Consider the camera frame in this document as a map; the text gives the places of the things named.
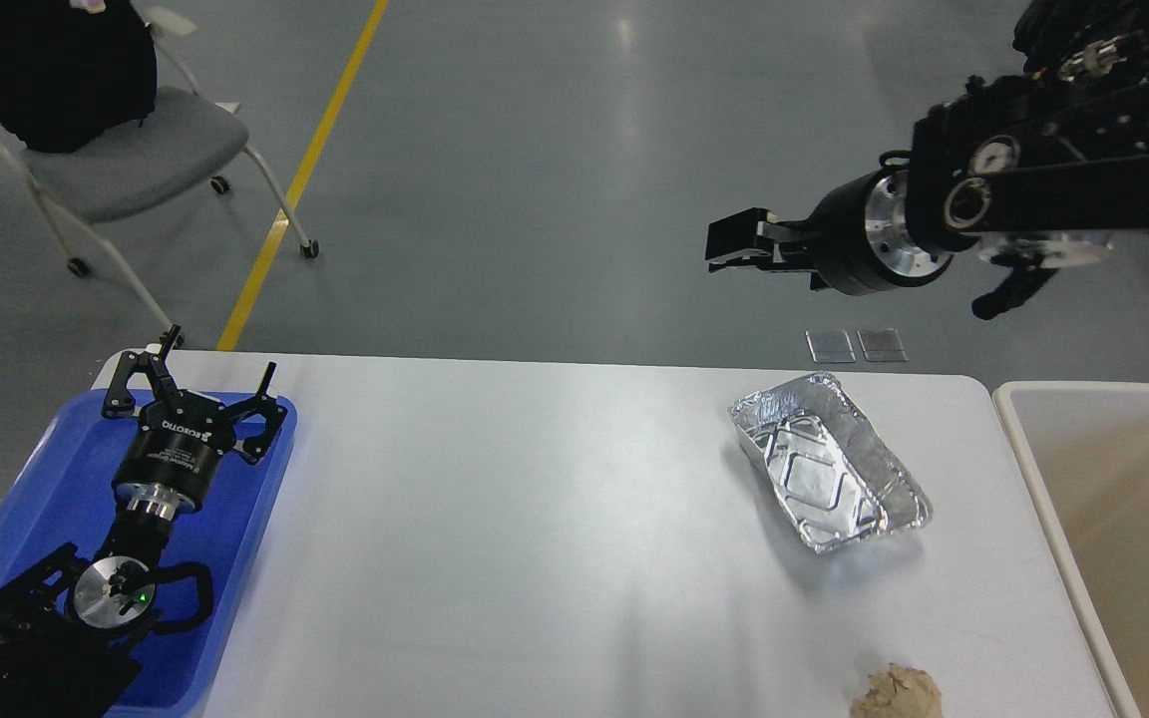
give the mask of black backpack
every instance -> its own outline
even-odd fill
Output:
[[[31,149],[72,152],[154,110],[154,38],[131,0],[0,0],[0,123]]]

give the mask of white table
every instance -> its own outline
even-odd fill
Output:
[[[845,717],[888,662],[930,671],[951,718],[1112,715],[967,378],[839,375],[935,517],[816,556],[725,414],[797,373],[169,364],[252,391],[265,360],[300,426],[207,717]]]

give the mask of beige bin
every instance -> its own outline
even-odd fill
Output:
[[[1149,385],[1013,381],[994,400],[1116,712],[1149,718]]]

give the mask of robotic hand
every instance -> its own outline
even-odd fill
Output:
[[[160,350],[123,354],[106,392],[101,416],[134,417],[140,431],[115,472],[117,512],[100,550],[86,561],[67,542],[0,587],[0,717],[105,715],[140,673],[129,655],[140,641],[191,631],[214,609],[209,569],[161,566],[162,551],[175,518],[203,505],[224,455],[264,458],[286,408],[269,394],[272,363],[255,394],[236,404],[179,389],[165,368],[178,332],[172,327]],[[154,391],[140,408],[126,388],[136,373]],[[238,424],[255,415],[263,429],[238,438]],[[198,608],[165,622],[156,587],[187,578]]]
[[[1013,36],[1026,74],[970,78],[916,123],[911,152],[801,222],[753,208],[711,223],[708,271],[810,272],[811,289],[857,296],[930,284],[977,250],[1009,269],[972,304],[990,319],[1108,257],[1112,233],[1149,233],[1149,0],[1035,0]]]

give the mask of gray floor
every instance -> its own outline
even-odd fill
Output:
[[[211,99],[246,102],[291,183],[371,5],[169,5],[201,25],[177,46]],[[1002,272],[972,257],[867,299],[702,262],[707,223],[803,216],[970,74],[1020,67],[1023,6],[392,0],[300,203],[323,255],[287,240],[238,347],[804,369],[808,329],[895,327],[911,362],[848,369],[1149,381],[1148,238],[990,323],[970,301]],[[194,349],[218,340],[275,214],[246,160],[228,176],[226,196],[106,227]],[[159,331],[86,255],[95,276],[64,272],[0,161],[0,494],[106,356]]]

